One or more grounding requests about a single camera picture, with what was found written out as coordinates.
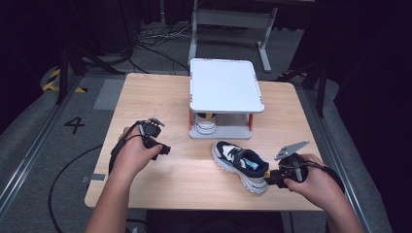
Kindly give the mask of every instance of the gray carpet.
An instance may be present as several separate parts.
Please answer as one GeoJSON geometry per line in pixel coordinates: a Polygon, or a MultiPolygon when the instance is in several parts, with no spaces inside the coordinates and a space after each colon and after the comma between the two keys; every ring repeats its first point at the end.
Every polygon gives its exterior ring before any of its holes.
{"type": "MultiPolygon", "coordinates": [[[[150,25],[151,28],[162,26],[150,25]]],[[[288,70],[294,51],[299,43],[302,31],[273,31],[267,45],[270,74],[262,71],[258,57],[255,30],[246,30],[242,34],[233,34],[223,29],[206,29],[198,36],[197,57],[246,59],[253,62],[257,77],[262,81],[273,81],[281,72],[288,70]]],[[[152,50],[163,51],[182,64],[187,64],[189,38],[171,40],[152,50]]],[[[157,74],[187,75],[188,71],[177,62],[149,50],[135,49],[132,60],[145,71],[157,74]]],[[[129,62],[115,65],[119,70],[139,72],[129,62]]],[[[79,87],[87,88],[87,93],[74,93],[65,106],[60,118],[52,128],[51,134],[23,183],[10,209],[0,222],[1,232],[55,232],[48,210],[48,196],[52,182],[61,169],[76,156],[103,144],[111,117],[119,98],[124,76],[108,75],[101,68],[89,68],[79,87]],[[74,133],[74,126],[64,124],[80,117],[81,124],[74,133]]],[[[299,99],[308,117],[326,164],[332,165],[329,145],[326,143],[319,117],[311,110],[308,92],[299,84],[300,78],[292,80],[299,99]]],[[[338,90],[336,83],[327,82],[325,118],[321,121],[327,126],[331,140],[336,145],[338,155],[347,172],[348,178],[359,197],[362,209],[369,224],[370,232],[391,232],[379,193],[373,181],[364,169],[361,159],[353,145],[345,126],[334,108],[332,99],[338,90]]],[[[18,166],[31,142],[54,108],[56,92],[45,91],[44,95],[26,110],[1,135],[0,155],[1,186],[4,187],[14,169],[18,166]]],[[[80,183],[83,176],[89,176],[95,166],[100,149],[93,150],[73,162],[57,181],[52,196],[52,209],[55,219],[63,232],[82,232],[86,226],[91,209],[84,204],[87,185],[80,183]]],[[[145,210],[130,210],[130,218],[144,219],[145,210]]],[[[282,213],[285,232],[291,232],[289,213],[282,213]]],[[[325,232],[326,215],[323,212],[293,212],[294,232],[325,232]]],[[[138,232],[144,232],[142,225],[138,232]]]]}

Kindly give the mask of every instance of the white platform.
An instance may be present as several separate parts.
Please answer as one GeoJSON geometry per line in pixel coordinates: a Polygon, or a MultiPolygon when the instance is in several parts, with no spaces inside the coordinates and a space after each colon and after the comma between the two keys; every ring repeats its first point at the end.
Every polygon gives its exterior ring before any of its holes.
{"type": "Polygon", "coordinates": [[[253,64],[245,60],[193,59],[189,106],[192,138],[251,138],[250,115],[264,110],[253,64]],[[218,114],[216,132],[198,133],[194,127],[195,113],[218,114]]]}

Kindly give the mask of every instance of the metal stand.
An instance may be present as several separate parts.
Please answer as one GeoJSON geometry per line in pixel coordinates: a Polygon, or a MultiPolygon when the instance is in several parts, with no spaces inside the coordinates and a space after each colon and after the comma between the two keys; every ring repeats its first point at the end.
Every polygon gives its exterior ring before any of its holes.
{"type": "Polygon", "coordinates": [[[336,15],[339,18],[336,22],[336,26],[330,31],[327,39],[325,49],[316,56],[313,62],[296,69],[288,74],[281,74],[276,82],[287,82],[293,77],[299,76],[301,73],[306,72],[308,75],[302,83],[302,87],[305,89],[312,89],[316,82],[319,80],[318,97],[317,97],[317,110],[320,117],[324,117],[323,107],[326,91],[326,79],[327,79],[327,65],[330,62],[330,58],[335,49],[341,44],[343,33],[345,33],[345,22],[349,21],[348,14],[345,14],[348,7],[332,7],[324,8],[323,6],[308,5],[313,11],[318,11],[324,14],[336,15]]]}
{"type": "Polygon", "coordinates": [[[271,72],[271,67],[266,54],[266,44],[272,30],[273,22],[276,18],[277,8],[273,8],[270,14],[254,14],[230,11],[218,11],[198,9],[197,0],[194,0],[193,15],[191,19],[191,41],[189,50],[190,61],[196,57],[197,49],[197,24],[211,24],[219,26],[237,26],[264,29],[264,36],[261,42],[257,42],[258,52],[263,65],[264,72],[271,72]]]}
{"type": "Polygon", "coordinates": [[[96,56],[90,54],[86,50],[83,50],[80,47],[74,45],[68,45],[66,48],[63,49],[61,53],[61,60],[60,60],[60,83],[59,83],[59,91],[58,91],[58,98],[55,104],[60,104],[64,97],[67,95],[67,86],[68,86],[68,68],[69,64],[71,65],[75,75],[82,75],[84,76],[87,71],[87,67],[85,62],[82,60],[82,57],[87,57],[91,60],[94,64],[102,67],[105,71],[113,75],[124,75],[125,73],[119,71],[112,66],[108,65],[101,59],[97,58],[96,56]]]}

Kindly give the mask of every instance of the black and white sneaker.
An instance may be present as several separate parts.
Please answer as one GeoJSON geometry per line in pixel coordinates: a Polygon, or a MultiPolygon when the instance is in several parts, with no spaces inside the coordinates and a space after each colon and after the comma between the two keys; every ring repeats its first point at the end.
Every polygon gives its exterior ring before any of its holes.
{"type": "Polygon", "coordinates": [[[239,175],[242,184],[251,192],[263,193],[267,182],[263,179],[269,164],[253,150],[243,150],[228,142],[219,141],[212,147],[212,155],[220,167],[239,175]]]}

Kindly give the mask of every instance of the cable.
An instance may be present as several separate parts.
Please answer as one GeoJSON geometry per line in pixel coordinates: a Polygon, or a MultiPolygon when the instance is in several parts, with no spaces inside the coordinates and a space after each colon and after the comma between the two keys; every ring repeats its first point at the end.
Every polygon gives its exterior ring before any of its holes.
{"type": "Polygon", "coordinates": [[[152,49],[150,49],[150,48],[148,48],[148,47],[146,47],[146,46],[143,46],[143,45],[137,44],[137,46],[139,46],[139,47],[141,47],[141,48],[143,48],[143,49],[145,49],[145,50],[152,51],[152,52],[154,52],[154,53],[156,53],[156,54],[159,54],[159,55],[161,55],[161,56],[164,56],[164,57],[166,57],[166,58],[168,58],[168,59],[170,59],[170,60],[178,63],[179,65],[181,65],[182,67],[184,67],[188,72],[190,72],[189,68],[188,68],[186,65],[184,65],[184,64],[182,64],[181,62],[173,59],[172,57],[168,56],[167,54],[163,54],[163,53],[161,53],[160,51],[152,50],[152,49]]]}
{"type": "MultiPolygon", "coordinates": [[[[300,162],[300,163],[297,163],[297,165],[298,166],[307,166],[307,167],[316,167],[316,168],[319,168],[321,170],[325,169],[324,166],[321,166],[318,163],[312,162],[312,161],[300,162]]],[[[293,169],[294,165],[292,165],[292,164],[279,164],[279,167],[293,169]]]]}
{"type": "Polygon", "coordinates": [[[149,71],[146,71],[146,70],[140,68],[140,67],[139,67],[138,65],[136,65],[131,59],[128,59],[128,61],[129,61],[130,64],[133,66],[133,70],[134,70],[135,73],[136,73],[136,69],[135,69],[135,68],[137,68],[137,69],[143,71],[143,72],[146,73],[146,74],[150,74],[149,71]]]}
{"type": "Polygon", "coordinates": [[[289,219],[291,221],[291,233],[294,233],[294,224],[293,224],[292,212],[289,212],[289,219]]]}
{"type": "Polygon", "coordinates": [[[168,32],[163,33],[163,31],[166,28],[163,28],[159,33],[154,33],[154,31],[151,29],[147,30],[142,30],[140,32],[140,37],[136,38],[136,42],[140,41],[140,44],[143,44],[145,46],[161,46],[164,43],[170,41],[170,40],[176,40],[182,37],[189,37],[186,36],[186,33],[189,31],[189,28],[191,27],[191,24],[188,26],[182,27],[180,29],[174,30],[173,27],[170,28],[168,32]],[[154,42],[147,43],[144,42],[144,40],[149,40],[149,39],[154,39],[154,42]]]}
{"type": "Polygon", "coordinates": [[[58,226],[57,220],[55,219],[54,213],[53,213],[53,211],[52,211],[52,192],[53,192],[55,183],[57,182],[58,178],[60,178],[61,174],[63,174],[63,172],[64,172],[72,163],[74,163],[76,160],[78,160],[79,158],[83,157],[84,155],[88,154],[89,152],[92,152],[92,151],[94,151],[94,150],[97,150],[97,149],[101,148],[102,146],[103,146],[103,145],[99,145],[99,146],[97,146],[97,147],[94,147],[94,148],[92,148],[92,149],[86,150],[85,152],[81,153],[80,155],[78,155],[77,157],[75,157],[74,159],[72,159],[68,164],[66,164],[66,166],[64,166],[64,168],[61,169],[60,172],[58,173],[58,175],[54,178],[54,181],[53,181],[52,184],[51,184],[51,189],[50,189],[50,191],[49,191],[48,207],[49,207],[49,214],[50,214],[50,216],[51,216],[52,224],[54,225],[54,228],[55,228],[55,230],[56,230],[58,233],[62,233],[62,231],[61,231],[60,227],[58,226]]]}
{"type": "Polygon", "coordinates": [[[146,224],[147,224],[144,220],[140,220],[140,219],[132,219],[132,218],[128,218],[128,219],[126,220],[126,222],[137,222],[137,223],[142,223],[142,224],[144,224],[145,226],[146,226],[146,224]]]}
{"type": "MultiPolygon", "coordinates": [[[[85,34],[85,37],[87,38],[88,42],[89,42],[96,50],[98,50],[100,53],[102,53],[103,55],[108,55],[107,52],[105,52],[105,51],[102,50],[100,47],[98,47],[96,44],[94,44],[93,40],[91,40],[90,36],[88,35],[88,33],[87,33],[87,31],[86,31],[85,25],[83,24],[82,19],[80,18],[78,12],[76,11],[76,7],[75,7],[75,5],[73,4],[73,2],[72,2],[71,0],[69,0],[69,4],[70,4],[70,6],[71,6],[71,8],[72,8],[72,10],[73,10],[73,12],[74,12],[77,20],[79,21],[79,25],[81,26],[82,31],[83,31],[83,33],[85,34]]],[[[125,32],[126,32],[126,36],[127,36],[127,38],[128,38],[128,31],[127,31],[126,25],[124,26],[124,29],[125,29],[125,32]]],[[[108,64],[108,65],[120,64],[120,63],[124,62],[125,60],[127,60],[128,58],[130,58],[130,56],[131,56],[132,54],[133,54],[133,47],[130,45],[129,47],[127,47],[127,49],[125,49],[125,50],[123,50],[123,51],[121,51],[121,52],[119,53],[119,56],[121,56],[121,58],[115,59],[115,60],[112,60],[112,61],[105,61],[105,63],[108,64]]],[[[87,66],[90,66],[90,67],[96,67],[96,66],[98,66],[98,65],[95,64],[94,62],[84,61],[84,63],[85,63],[87,66]]]]}

